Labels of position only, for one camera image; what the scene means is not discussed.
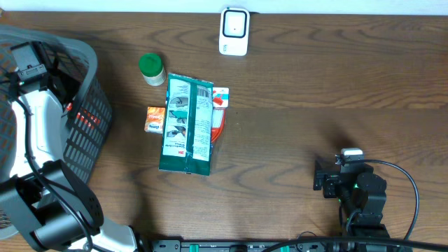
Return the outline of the red dustpan brush package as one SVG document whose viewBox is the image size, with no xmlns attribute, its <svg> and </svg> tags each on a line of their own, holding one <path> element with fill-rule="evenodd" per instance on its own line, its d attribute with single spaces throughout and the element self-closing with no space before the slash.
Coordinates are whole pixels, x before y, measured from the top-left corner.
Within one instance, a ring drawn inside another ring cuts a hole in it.
<svg viewBox="0 0 448 252">
<path fill-rule="evenodd" d="M 211 143 L 215 143 L 225 125 L 225 112 L 229 106 L 230 90 L 228 87 L 214 87 L 212 92 L 212 126 Z"/>
</svg>

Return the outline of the green grip gloves package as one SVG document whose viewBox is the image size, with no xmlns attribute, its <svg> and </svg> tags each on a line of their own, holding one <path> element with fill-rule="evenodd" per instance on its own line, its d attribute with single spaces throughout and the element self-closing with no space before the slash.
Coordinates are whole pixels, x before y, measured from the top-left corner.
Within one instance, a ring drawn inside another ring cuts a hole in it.
<svg viewBox="0 0 448 252">
<path fill-rule="evenodd" d="M 214 84 L 168 75 L 159 170 L 210 175 Z"/>
</svg>

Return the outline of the orange snack box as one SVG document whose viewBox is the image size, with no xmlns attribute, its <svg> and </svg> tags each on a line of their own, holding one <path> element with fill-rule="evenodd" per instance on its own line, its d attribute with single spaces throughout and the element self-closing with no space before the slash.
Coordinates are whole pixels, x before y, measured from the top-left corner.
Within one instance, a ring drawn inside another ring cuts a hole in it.
<svg viewBox="0 0 448 252">
<path fill-rule="evenodd" d="M 147 133 L 162 134 L 165 123 L 165 107 L 149 106 L 146 113 L 144 131 Z"/>
</svg>

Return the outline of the green lid white jar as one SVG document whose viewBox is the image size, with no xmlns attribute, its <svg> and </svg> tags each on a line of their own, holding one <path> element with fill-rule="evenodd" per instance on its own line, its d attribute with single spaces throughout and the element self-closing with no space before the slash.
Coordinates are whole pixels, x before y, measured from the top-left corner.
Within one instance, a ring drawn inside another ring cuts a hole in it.
<svg viewBox="0 0 448 252">
<path fill-rule="evenodd" d="M 146 53 L 139 59 L 139 69 L 143 79 L 151 86 L 160 86 L 166 80 L 166 71 L 162 58 L 155 53 Z"/>
</svg>

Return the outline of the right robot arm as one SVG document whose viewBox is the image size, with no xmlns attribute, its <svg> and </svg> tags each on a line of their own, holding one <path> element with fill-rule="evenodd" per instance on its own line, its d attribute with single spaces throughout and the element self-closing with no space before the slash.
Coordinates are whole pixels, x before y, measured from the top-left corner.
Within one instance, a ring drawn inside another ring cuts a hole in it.
<svg viewBox="0 0 448 252">
<path fill-rule="evenodd" d="M 389 238 L 382 224 L 386 181 L 364 162 L 335 165 L 314 162 L 314 190 L 339 201 L 339 223 L 345 237 Z"/>
</svg>

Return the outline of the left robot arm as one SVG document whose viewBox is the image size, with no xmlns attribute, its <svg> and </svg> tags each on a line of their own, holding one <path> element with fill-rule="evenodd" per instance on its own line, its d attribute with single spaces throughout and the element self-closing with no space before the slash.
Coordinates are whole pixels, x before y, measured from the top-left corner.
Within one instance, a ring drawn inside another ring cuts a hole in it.
<svg viewBox="0 0 448 252">
<path fill-rule="evenodd" d="M 111 125 L 94 55 L 66 44 L 12 43 L 6 96 L 15 114 L 15 158 L 1 209 L 36 251 L 147 251 L 129 226 L 106 218 L 88 180 Z"/>
</svg>

